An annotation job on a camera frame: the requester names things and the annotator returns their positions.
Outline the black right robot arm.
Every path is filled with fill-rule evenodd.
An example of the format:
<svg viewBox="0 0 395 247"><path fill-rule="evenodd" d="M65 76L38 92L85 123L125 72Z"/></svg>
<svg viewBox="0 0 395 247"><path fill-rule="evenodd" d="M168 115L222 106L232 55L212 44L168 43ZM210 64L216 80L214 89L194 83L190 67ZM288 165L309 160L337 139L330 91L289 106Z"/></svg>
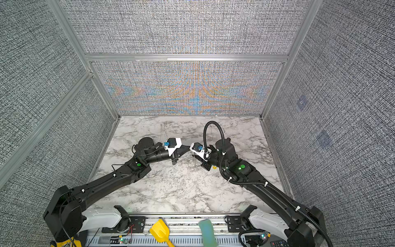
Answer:
<svg viewBox="0 0 395 247"><path fill-rule="evenodd" d="M244 233L267 231L290 247L319 247L323 241L333 246L322 211L308 208L279 190L252 164L237 156L230 139L209 147L193 143L190 151L206 169L216 166L225 180L252 192L276 213L270 217L250 205L242 212Z"/></svg>

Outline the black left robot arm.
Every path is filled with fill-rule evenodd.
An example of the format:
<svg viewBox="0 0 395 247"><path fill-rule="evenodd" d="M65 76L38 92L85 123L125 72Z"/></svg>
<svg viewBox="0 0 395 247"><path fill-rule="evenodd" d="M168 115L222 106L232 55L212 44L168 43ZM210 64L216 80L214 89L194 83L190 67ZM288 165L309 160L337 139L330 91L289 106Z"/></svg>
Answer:
<svg viewBox="0 0 395 247"><path fill-rule="evenodd" d="M141 180L151 171L152 163L171 160L176 164L190 147L183 145L179 138L155 143L152 138L144 137L134 146L134 150L133 157L110 174L74 188L62 186L54 192L43 219L56 242L70 240L82 229L86 220L82 213L92 204Z"/></svg>

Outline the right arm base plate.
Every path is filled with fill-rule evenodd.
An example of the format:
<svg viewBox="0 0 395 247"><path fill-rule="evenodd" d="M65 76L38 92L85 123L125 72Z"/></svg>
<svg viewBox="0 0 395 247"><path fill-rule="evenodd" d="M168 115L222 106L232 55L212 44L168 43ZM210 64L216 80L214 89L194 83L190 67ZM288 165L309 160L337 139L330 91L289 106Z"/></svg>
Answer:
<svg viewBox="0 0 395 247"><path fill-rule="evenodd" d="M239 233L251 229L248 219L241 215L226 215L224 220L230 233Z"/></svg>

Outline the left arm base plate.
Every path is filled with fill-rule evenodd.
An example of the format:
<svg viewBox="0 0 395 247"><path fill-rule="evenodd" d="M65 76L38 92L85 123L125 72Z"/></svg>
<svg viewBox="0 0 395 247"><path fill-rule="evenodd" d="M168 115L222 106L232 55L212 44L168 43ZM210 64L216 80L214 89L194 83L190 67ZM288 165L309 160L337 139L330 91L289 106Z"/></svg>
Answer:
<svg viewBox="0 0 395 247"><path fill-rule="evenodd" d="M145 224L145 216L129 216L122 218L115 227L103 227L101 232L126 234L131 230L133 233L142 233L144 231Z"/></svg>

